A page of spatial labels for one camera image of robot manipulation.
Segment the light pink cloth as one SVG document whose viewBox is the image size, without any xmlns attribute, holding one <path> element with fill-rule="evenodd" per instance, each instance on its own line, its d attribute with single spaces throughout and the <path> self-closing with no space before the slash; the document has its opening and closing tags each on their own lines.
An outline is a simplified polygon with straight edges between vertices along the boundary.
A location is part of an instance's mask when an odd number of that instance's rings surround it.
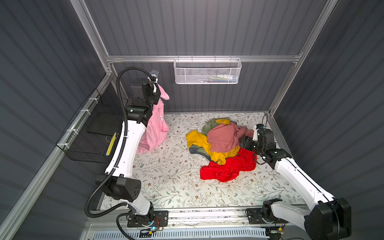
<svg viewBox="0 0 384 240">
<path fill-rule="evenodd" d="M 169 127 L 164 118 L 163 100 L 169 100 L 170 97 L 160 85 L 159 89 L 161 92 L 160 99 L 158 103 L 153 106 L 153 114 L 140 140 L 137 154 L 151 152 L 167 139 Z"/>
</svg>

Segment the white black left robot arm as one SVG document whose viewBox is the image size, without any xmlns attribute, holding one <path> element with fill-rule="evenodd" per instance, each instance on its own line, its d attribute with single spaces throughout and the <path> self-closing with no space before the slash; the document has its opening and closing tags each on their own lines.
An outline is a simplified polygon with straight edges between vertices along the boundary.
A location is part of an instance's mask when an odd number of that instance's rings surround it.
<svg viewBox="0 0 384 240">
<path fill-rule="evenodd" d="M 133 179 L 133 161 L 139 149 L 139 143 L 152 117 L 153 108 L 159 102 L 161 89 L 156 77 L 136 79 L 132 84 L 134 96 L 127 102 L 119 94 L 123 112 L 123 121 L 119 132 L 111 142 L 114 154 L 105 173 L 97 178 L 97 189 L 93 196 L 103 191 L 119 203 L 100 213 L 92 213 L 89 206 L 85 213 L 90 218 L 100 218 L 120 207 L 128 207 L 135 215 L 150 219 L 153 204 L 141 193 L 142 183 Z"/>
</svg>

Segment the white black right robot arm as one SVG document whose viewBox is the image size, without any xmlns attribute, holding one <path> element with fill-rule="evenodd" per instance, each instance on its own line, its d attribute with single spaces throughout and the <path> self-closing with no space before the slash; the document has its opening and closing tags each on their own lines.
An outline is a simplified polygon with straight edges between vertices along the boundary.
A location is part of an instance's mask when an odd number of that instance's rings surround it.
<svg viewBox="0 0 384 240">
<path fill-rule="evenodd" d="M 260 211 L 247 209 L 250 224 L 286 221 L 306 231 L 312 240 L 341 240 L 352 235 L 352 208 L 343 198 L 337 199 L 324 190 L 284 149 L 276 147 L 274 133 L 263 124 L 254 127 L 252 137 L 242 136 L 240 147 L 260 156 L 299 193 L 307 209 L 285 203 L 280 198 L 263 202 Z"/>
</svg>

